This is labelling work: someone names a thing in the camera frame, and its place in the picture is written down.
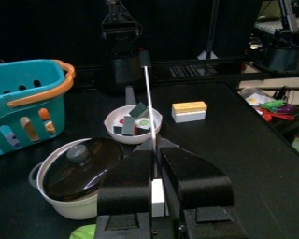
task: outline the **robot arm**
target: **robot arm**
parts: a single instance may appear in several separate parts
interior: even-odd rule
[[[140,36],[140,24],[128,13],[120,0],[106,0],[108,14],[103,20],[103,38],[112,56],[130,54],[132,43]]]

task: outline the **black pot lid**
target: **black pot lid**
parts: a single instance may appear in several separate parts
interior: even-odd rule
[[[83,198],[98,190],[106,173],[122,159],[122,145],[111,138],[94,138],[73,146],[47,169],[47,196],[57,201]]]

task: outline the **black table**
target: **black table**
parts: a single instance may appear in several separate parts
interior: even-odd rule
[[[146,92],[136,97],[147,104]],[[241,96],[226,84],[202,83],[155,87],[152,98],[163,116],[159,134],[229,175],[235,210],[250,238],[299,238],[299,153]],[[209,106],[206,120],[176,124],[172,103],[199,100]],[[63,239],[96,222],[60,216],[31,187],[28,173],[65,143],[108,136],[104,118],[123,105],[123,95],[69,92],[61,135],[0,157],[0,238]],[[134,148],[124,146],[126,153]]]

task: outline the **small white bowl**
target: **small white bowl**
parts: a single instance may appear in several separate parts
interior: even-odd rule
[[[140,144],[146,141],[147,138],[150,138],[152,136],[151,132],[147,134],[142,134],[142,135],[135,135],[135,136],[126,136],[122,134],[115,134],[114,132],[114,126],[116,125],[116,120],[119,117],[124,117],[130,115],[131,110],[135,108],[136,105],[127,105],[123,106],[120,108],[118,108],[116,110],[114,110],[110,115],[107,116],[106,120],[104,120],[104,126],[106,129],[111,135],[111,137],[127,144],[127,145],[136,145]],[[158,112],[156,109],[154,109],[154,120],[155,120],[155,133],[158,134],[159,129],[160,129],[160,125],[162,125],[162,114]]]

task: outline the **yellow box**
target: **yellow box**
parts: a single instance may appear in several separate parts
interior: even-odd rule
[[[203,101],[172,104],[172,108],[176,114],[207,110],[207,106]]]

